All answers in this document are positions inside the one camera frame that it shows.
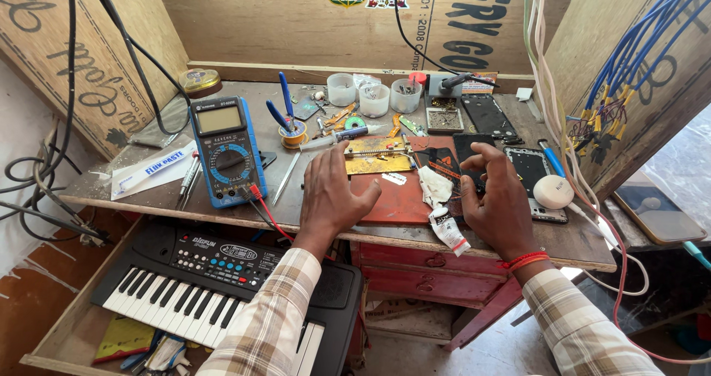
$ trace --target white round container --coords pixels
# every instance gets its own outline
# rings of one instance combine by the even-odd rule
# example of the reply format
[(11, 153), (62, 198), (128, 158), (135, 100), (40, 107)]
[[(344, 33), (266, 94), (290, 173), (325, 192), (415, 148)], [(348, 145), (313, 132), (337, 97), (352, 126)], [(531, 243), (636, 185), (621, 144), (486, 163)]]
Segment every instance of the white round container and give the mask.
[[(403, 94), (400, 92), (400, 86), (414, 87), (414, 94)], [(420, 93), (422, 92), (422, 84), (410, 79), (398, 79), (390, 87), (390, 107), (395, 112), (411, 113), (420, 106)]]
[(376, 87), (361, 87), (358, 91), (360, 97), (360, 113), (368, 117), (380, 117), (387, 114), (387, 103), (390, 101), (390, 89), (382, 84)]
[(326, 79), (328, 100), (335, 106), (349, 106), (356, 101), (357, 90), (353, 75), (334, 73)]

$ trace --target plaid shirt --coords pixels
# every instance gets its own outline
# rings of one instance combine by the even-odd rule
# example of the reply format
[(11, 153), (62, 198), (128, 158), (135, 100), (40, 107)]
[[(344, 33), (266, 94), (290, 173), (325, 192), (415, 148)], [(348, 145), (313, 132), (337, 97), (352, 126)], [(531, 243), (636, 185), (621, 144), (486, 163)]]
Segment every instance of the plaid shirt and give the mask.
[[(288, 375), (320, 275), (314, 256), (290, 249), (196, 376)], [(663, 376), (560, 271), (538, 273), (523, 296), (563, 376)]]

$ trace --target drawer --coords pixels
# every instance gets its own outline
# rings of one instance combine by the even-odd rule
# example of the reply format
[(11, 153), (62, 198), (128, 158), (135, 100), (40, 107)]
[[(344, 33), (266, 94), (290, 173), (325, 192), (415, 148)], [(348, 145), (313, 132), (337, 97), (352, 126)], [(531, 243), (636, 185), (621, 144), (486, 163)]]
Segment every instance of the drawer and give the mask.
[(482, 308), (502, 283), (496, 279), (447, 273), (411, 272), (376, 266), (361, 266), (369, 290), (395, 293), (444, 303)]
[(363, 264), (378, 265), (399, 263), (401, 265), (426, 266), (433, 269), (448, 269), (460, 272), (483, 273), (505, 276), (505, 269), (497, 268), (495, 259), (463, 255), (457, 258), (453, 253), (407, 249), (382, 244), (360, 243), (360, 261)]

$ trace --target red mat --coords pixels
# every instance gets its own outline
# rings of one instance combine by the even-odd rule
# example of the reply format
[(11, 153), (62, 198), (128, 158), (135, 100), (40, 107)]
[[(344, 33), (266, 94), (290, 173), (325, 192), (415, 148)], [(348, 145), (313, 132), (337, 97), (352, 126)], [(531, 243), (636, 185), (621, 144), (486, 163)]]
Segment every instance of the red mat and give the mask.
[[(451, 137), (410, 137), (413, 151), (422, 151), (425, 148), (449, 148), (455, 156), (454, 141)], [(384, 180), (380, 173), (354, 174), (351, 176), (351, 192), (361, 195), (368, 188), (373, 179), (379, 179), (383, 193), (375, 204), (373, 210), (363, 218), (360, 223), (378, 224), (429, 224), (427, 214), (432, 212), (429, 205), (422, 202), (422, 188), (416, 170), (398, 172), (407, 177), (407, 181), (399, 186), (389, 180)]]

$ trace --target blue multimeter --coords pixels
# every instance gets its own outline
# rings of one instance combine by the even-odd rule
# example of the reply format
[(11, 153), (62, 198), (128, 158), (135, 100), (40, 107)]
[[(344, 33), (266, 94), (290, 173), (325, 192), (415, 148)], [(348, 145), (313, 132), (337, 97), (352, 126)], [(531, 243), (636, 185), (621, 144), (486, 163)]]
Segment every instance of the blue multimeter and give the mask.
[(232, 96), (193, 102), (190, 115), (213, 207), (245, 203), (238, 190), (249, 190), (252, 184), (266, 197), (267, 182), (247, 101)]

